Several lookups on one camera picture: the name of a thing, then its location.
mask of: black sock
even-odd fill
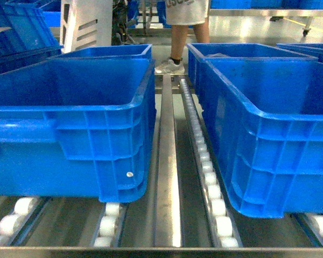
[[[170,58],[175,65],[179,65],[181,63],[181,59],[173,59],[173,58]]]

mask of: floor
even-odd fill
[[[270,17],[217,17],[209,19],[211,42],[217,43],[260,43],[275,46],[277,43],[323,43],[323,17],[314,18],[307,37],[303,37],[305,17],[287,17],[279,21],[269,21]],[[138,42],[153,44],[153,57],[157,65],[165,60],[171,50],[170,30],[160,30],[158,17],[153,17],[147,37],[134,37]],[[193,31],[189,31],[187,43],[196,42]],[[187,49],[184,48],[184,63],[187,63]]]

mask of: metal rail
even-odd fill
[[[180,195],[170,74],[163,76],[159,142],[155,246],[181,247]]]
[[[323,10],[286,9],[210,9],[210,16],[297,16],[323,17]]]

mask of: person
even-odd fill
[[[171,25],[170,58],[156,67],[156,74],[182,74],[182,53],[189,26],[194,28],[198,43],[209,43],[209,0],[165,0],[166,22]]]

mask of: crate rim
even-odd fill
[[[135,94],[133,95],[133,98],[130,103],[126,103],[123,105],[69,105],[69,106],[0,106],[0,112],[1,111],[10,111],[10,112],[40,112],[40,111],[119,111],[119,110],[128,110],[135,108],[137,106],[140,106],[143,102],[144,95],[147,91],[147,87],[149,84],[149,79],[151,75],[154,76],[154,68],[155,68],[155,61],[154,60],[148,60],[148,59],[134,59],[134,60],[146,60],[149,62],[149,65],[147,67],[147,70],[141,80],[141,83],[137,87]],[[7,73],[0,74],[0,76],[4,76],[8,73],[13,73],[15,71],[21,70],[21,69],[28,69],[29,67],[33,66],[39,66],[43,63],[51,62],[51,60],[43,61],[40,63],[33,64],[31,66],[26,66],[19,68],[17,70],[9,71]]]
[[[132,47],[132,46],[146,46],[146,49],[144,51],[142,51],[140,54],[127,54],[127,55],[106,55],[106,56],[64,56],[70,53],[76,53],[76,52],[80,52],[80,51],[84,51],[87,49],[94,49],[94,48],[112,48],[112,47],[118,47],[118,48],[122,48],[122,47]],[[56,58],[62,58],[62,59],[102,59],[102,58],[125,58],[125,57],[133,57],[133,56],[139,56],[139,55],[145,55],[147,54],[147,52],[152,49],[152,44],[139,44],[139,45],[127,45],[127,46],[96,46],[96,47],[87,47],[87,48],[83,48],[77,51],[73,51],[73,52],[69,52],[66,54],[60,54],[60,55],[56,55],[56,56],[52,56],[48,59],[56,59]]]
[[[187,44],[187,48],[198,55],[198,57],[196,56],[196,59],[199,60],[200,62],[204,62],[204,59],[220,59],[220,58],[223,58],[223,59],[227,59],[227,58],[231,58],[231,59],[277,59],[277,60],[283,60],[283,59],[287,59],[288,61],[292,60],[292,59],[301,59],[301,60],[314,60],[314,59],[318,59],[318,58],[315,58],[313,56],[310,56],[310,55],[306,55],[306,54],[302,54],[302,53],[298,53],[298,52],[295,52],[295,51],[291,51],[291,50],[288,50],[288,49],[282,49],[283,51],[286,51],[286,52],[290,52],[292,54],[297,54],[297,55],[300,55],[300,56],[290,56],[290,57],[249,57],[249,58],[245,58],[245,57],[231,57],[231,56],[228,56],[228,57],[219,57],[219,58],[207,58],[205,57],[195,46],[200,46],[200,45],[212,45],[212,46],[215,46],[215,45],[258,45],[258,46],[263,46],[263,47],[267,47],[267,48],[272,48],[272,49],[278,49],[277,47],[272,47],[272,46],[268,46],[268,45],[264,45],[264,44],[259,44],[259,43],[189,43]]]
[[[318,65],[323,66],[323,63],[316,62]],[[280,120],[280,121],[323,121],[323,114],[277,114],[269,113],[259,109],[253,102],[251,102],[238,88],[223,74],[221,73],[211,62],[207,60],[205,62],[210,69],[226,84],[228,90],[231,91],[236,98],[238,98],[244,105],[246,111],[254,114],[260,118]]]
[[[37,10],[38,11],[38,13],[39,13],[39,15],[40,16],[43,16],[43,11],[42,11],[42,9],[39,9],[39,8],[36,8],[36,7],[32,7],[31,6],[31,4],[22,4],[22,5],[20,5],[20,4],[14,4],[14,3],[9,3],[9,4],[0,4],[0,7],[1,7],[1,10],[3,10],[4,9],[4,7],[3,6],[10,6],[10,7],[14,7],[14,8],[16,8],[16,9],[32,9],[32,10]],[[23,14],[23,15],[20,15],[20,14],[18,14],[18,13],[15,13],[14,15],[19,15],[19,16],[26,16],[27,15],[27,13],[25,13],[25,14]]]
[[[283,48],[283,47],[291,47],[291,49],[292,50],[296,50],[294,47],[296,47],[296,48],[300,48],[300,49],[303,49],[303,50],[313,50],[313,51],[323,51],[323,48],[320,48],[320,47],[308,47],[308,46],[306,46],[306,44],[314,44],[314,43],[304,43],[304,44],[299,44],[299,43],[291,43],[291,44],[284,44],[284,43],[282,43],[282,44],[277,44],[277,46],[281,46],[282,47],[282,49],[284,49],[284,50],[287,50],[287,51],[290,51],[289,49],[285,49],[285,48]]]

